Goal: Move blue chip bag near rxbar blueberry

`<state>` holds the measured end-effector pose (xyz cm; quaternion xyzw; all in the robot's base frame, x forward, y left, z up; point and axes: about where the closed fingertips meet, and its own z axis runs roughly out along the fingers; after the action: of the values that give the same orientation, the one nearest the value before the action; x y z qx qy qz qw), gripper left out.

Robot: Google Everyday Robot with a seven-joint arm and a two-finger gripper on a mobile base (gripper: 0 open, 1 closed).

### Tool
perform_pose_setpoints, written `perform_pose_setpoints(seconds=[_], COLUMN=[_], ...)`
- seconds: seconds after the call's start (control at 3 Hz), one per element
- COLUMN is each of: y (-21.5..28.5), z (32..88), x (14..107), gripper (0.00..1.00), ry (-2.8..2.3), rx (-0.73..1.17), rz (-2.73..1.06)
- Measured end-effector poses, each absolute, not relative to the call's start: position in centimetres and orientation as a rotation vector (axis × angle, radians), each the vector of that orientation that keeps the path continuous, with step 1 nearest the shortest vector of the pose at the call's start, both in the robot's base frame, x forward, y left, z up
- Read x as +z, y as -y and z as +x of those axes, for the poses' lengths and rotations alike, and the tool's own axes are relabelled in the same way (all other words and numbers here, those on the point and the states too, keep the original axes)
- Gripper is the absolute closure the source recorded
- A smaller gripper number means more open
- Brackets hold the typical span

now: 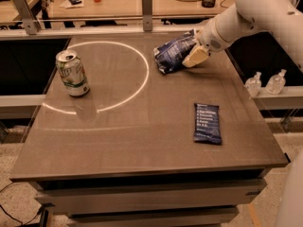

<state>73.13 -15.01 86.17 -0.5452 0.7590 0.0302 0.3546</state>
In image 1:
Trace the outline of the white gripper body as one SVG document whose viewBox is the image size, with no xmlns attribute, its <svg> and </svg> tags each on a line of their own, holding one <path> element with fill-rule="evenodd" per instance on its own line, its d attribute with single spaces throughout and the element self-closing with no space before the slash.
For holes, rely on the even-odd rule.
<svg viewBox="0 0 303 227">
<path fill-rule="evenodd" d="M 196 39 L 209 52 L 220 52 L 230 46 L 217 31 L 215 18 L 205 21 L 204 26 L 196 33 Z"/>
</svg>

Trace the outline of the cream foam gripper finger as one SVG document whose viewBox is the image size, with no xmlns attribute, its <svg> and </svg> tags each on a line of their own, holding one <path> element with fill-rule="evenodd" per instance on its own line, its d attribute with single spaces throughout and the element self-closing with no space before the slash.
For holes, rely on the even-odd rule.
<svg viewBox="0 0 303 227">
<path fill-rule="evenodd" d="M 182 64 L 187 68 L 191 68 L 203 61 L 206 61 L 208 58 L 208 50 L 203 45 L 196 44 L 182 61 Z"/>
</svg>

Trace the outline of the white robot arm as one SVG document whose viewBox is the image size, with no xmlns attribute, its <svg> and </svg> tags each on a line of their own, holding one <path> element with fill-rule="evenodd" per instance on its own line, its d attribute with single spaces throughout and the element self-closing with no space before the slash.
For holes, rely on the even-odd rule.
<svg viewBox="0 0 303 227">
<path fill-rule="evenodd" d="M 195 35 L 196 45 L 182 61 L 188 68 L 220 52 L 237 39 L 269 32 L 297 67 L 303 66 L 303 13 L 295 0 L 235 0 Z"/>
</svg>

